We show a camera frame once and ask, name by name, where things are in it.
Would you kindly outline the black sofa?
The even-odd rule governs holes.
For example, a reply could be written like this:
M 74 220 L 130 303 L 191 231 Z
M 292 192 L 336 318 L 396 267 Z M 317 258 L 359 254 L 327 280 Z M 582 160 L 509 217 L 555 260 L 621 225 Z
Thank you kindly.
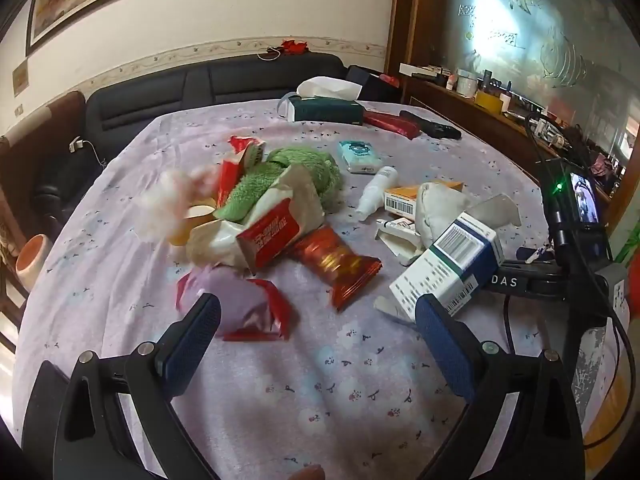
M 32 204 L 43 219 L 65 223 L 82 196 L 110 162 L 152 120 L 165 114 L 216 104 L 277 99 L 315 76 L 360 84 L 365 101 L 398 103 L 398 84 L 377 70 L 346 67 L 333 54 L 304 53 L 262 61 L 257 55 L 232 56 L 161 70 L 102 88 L 80 112 L 73 138 L 89 147 L 46 162 L 32 189 Z

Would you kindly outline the beige paper bag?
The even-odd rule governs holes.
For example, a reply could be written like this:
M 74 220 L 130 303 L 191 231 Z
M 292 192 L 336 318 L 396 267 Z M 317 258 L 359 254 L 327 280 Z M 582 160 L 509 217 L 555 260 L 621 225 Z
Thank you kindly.
M 293 165 L 268 188 L 243 224 L 215 220 L 193 229 L 186 256 L 197 266 L 233 266 L 255 273 L 323 221 L 311 174 Z

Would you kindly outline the red gold snack bag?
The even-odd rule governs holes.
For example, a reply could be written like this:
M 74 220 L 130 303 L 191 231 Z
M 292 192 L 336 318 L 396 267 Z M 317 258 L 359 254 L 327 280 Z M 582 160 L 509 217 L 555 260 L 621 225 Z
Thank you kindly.
M 353 252 L 327 224 L 296 240 L 288 254 L 331 287 L 336 312 L 343 311 L 383 266 L 379 258 Z

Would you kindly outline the pink floral tablecloth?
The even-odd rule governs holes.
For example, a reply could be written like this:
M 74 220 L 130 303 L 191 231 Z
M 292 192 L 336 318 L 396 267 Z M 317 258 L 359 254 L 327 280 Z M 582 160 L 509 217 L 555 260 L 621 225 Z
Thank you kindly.
M 499 235 L 513 257 L 547 238 L 535 182 L 489 145 L 349 125 L 285 122 L 271 101 L 185 110 L 156 118 L 106 167 L 58 236 L 30 294 L 13 373 L 14 431 L 22 434 L 40 365 L 62 372 L 81 352 L 122 356 L 157 339 L 180 318 L 179 278 L 189 263 L 177 249 L 138 235 L 137 198 L 170 168 L 220 162 L 230 136 L 257 136 L 267 150 L 303 144 L 334 153 L 365 140 L 402 183 L 460 181 L 472 200 L 504 194 L 522 223 Z M 354 211 L 367 178 L 346 174 L 330 223 L 382 270 L 342 312 L 303 264 L 279 257 L 265 270 L 295 313 L 285 341 L 213 341 L 175 410 L 196 446 L 225 479 L 283 479 L 318 463 L 331 479 L 413 479 L 459 417 L 420 336 L 373 307 L 401 265 Z

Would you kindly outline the wooden cabinet counter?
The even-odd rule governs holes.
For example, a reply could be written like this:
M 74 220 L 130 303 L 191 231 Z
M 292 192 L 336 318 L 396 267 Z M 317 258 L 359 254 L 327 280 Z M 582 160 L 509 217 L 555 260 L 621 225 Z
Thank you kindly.
M 404 103 L 434 110 L 456 126 L 465 128 L 473 136 L 510 158 L 536 180 L 538 156 L 524 127 L 501 115 L 492 114 L 478 106 L 474 100 L 462 98 L 456 92 L 439 87 L 424 78 L 400 75 L 400 81 Z M 568 153 L 565 153 L 566 150 L 563 152 L 549 148 L 541 140 L 537 141 L 537 145 L 544 158 L 560 157 Z M 622 218 L 623 200 L 608 196 L 600 184 L 597 184 L 597 193 L 605 223 L 612 230 Z

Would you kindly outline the white spray bottle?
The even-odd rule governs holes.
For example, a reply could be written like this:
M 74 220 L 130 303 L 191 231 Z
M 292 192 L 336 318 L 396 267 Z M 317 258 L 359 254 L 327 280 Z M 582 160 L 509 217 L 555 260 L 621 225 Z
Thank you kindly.
M 384 205 L 384 194 L 398 183 L 398 172 L 394 167 L 382 167 L 364 187 L 356 208 L 356 218 L 365 222 L 371 214 Z

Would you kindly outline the red fabric on sofa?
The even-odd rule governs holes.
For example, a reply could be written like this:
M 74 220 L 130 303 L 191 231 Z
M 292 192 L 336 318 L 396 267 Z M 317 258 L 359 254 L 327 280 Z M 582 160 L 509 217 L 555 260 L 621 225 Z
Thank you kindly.
M 303 55 L 309 51 L 306 41 L 284 40 L 278 47 L 282 55 Z

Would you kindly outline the small open white box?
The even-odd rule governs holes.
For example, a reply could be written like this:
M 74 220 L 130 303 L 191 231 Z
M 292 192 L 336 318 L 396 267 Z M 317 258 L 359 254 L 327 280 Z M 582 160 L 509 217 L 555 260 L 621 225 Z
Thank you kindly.
M 393 253 L 402 266 L 411 266 L 425 250 L 414 223 L 405 218 L 376 220 L 375 238 Z

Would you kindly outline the red white paper carton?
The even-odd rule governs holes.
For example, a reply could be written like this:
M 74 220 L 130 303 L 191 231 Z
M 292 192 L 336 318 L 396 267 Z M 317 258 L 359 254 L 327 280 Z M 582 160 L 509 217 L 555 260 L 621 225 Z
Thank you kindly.
M 227 203 L 229 195 L 244 174 L 264 157 L 265 142 L 254 136 L 232 136 L 232 151 L 224 156 L 218 180 L 217 207 Z

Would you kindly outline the yellow round lid container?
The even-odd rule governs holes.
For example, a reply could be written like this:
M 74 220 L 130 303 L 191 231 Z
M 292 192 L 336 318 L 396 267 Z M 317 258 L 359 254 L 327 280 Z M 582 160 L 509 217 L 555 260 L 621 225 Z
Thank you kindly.
M 184 246 L 193 229 L 214 220 L 214 212 L 215 208 L 209 204 L 192 205 L 180 222 L 177 231 L 168 237 L 168 243 L 172 246 Z

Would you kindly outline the teal wet wipes pack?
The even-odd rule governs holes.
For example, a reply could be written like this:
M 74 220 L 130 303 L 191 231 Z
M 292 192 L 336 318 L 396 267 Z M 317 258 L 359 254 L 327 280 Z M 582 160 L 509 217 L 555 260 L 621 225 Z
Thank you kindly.
M 384 166 L 382 158 L 369 142 L 340 141 L 338 152 L 351 174 L 376 174 Z

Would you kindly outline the dark green tissue box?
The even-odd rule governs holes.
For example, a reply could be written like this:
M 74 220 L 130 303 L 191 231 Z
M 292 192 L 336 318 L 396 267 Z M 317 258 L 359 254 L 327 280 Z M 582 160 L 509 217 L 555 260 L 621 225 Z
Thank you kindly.
M 277 104 L 277 114 L 288 122 L 336 122 L 361 125 L 364 107 L 358 103 L 362 85 L 329 76 L 304 80 Z

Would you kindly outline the blue white medicine box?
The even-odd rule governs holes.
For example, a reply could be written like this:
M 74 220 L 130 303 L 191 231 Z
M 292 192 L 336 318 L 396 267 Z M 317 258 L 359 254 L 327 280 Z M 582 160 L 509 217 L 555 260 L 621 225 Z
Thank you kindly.
M 373 307 L 397 322 L 416 322 L 416 304 L 434 296 L 450 315 L 456 315 L 503 264 L 498 233 L 462 212 L 419 258 L 388 286 Z

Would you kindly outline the red wallet pouch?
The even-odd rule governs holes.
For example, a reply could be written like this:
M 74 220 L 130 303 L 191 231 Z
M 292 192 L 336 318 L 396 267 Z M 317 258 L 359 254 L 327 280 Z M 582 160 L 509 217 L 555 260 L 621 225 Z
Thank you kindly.
M 396 115 L 365 110 L 362 121 L 367 125 L 397 133 L 409 140 L 421 134 L 421 130 L 415 122 Z

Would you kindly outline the crumpled white tissue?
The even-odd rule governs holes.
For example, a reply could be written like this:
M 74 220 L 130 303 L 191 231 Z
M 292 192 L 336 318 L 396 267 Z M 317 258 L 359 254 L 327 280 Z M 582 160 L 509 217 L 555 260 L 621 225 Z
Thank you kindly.
M 504 194 L 473 204 L 468 196 L 447 185 L 425 182 L 416 194 L 414 213 L 414 227 L 420 234 L 423 246 L 429 248 L 462 212 L 494 230 L 508 224 L 521 225 L 518 205 Z

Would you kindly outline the purple snack wrapper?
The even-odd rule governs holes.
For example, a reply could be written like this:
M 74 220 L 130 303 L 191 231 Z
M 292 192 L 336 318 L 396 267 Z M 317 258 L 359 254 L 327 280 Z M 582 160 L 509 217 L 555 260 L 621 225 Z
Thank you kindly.
M 293 309 L 273 282 L 244 278 L 228 266 L 194 268 L 177 282 L 176 308 L 188 310 L 203 294 L 216 296 L 224 341 L 288 340 Z

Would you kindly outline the white plastic bag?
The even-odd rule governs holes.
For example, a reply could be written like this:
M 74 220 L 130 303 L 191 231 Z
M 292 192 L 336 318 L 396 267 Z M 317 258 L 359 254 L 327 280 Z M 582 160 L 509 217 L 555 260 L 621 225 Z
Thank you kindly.
M 192 208 L 216 209 L 219 167 L 201 166 L 191 171 L 166 170 L 134 201 L 137 218 L 134 230 L 149 242 L 189 237 Z

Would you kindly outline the orange white medicine box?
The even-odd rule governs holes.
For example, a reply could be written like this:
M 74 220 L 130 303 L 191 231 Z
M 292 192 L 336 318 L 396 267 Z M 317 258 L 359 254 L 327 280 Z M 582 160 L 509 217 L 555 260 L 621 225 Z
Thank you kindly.
M 384 194 L 384 208 L 409 220 L 429 214 L 452 214 L 454 217 L 469 205 L 459 190 L 459 183 L 430 181 L 419 185 L 390 188 Z

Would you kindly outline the orange white cup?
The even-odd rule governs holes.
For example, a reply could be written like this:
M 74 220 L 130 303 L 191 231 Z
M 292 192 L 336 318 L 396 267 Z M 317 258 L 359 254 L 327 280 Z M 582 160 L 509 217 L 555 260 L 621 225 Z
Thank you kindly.
M 44 234 L 37 234 L 24 245 L 18 255 L 15 272 L 28 292 L 34 288 L 51 248 L 50 238 Z

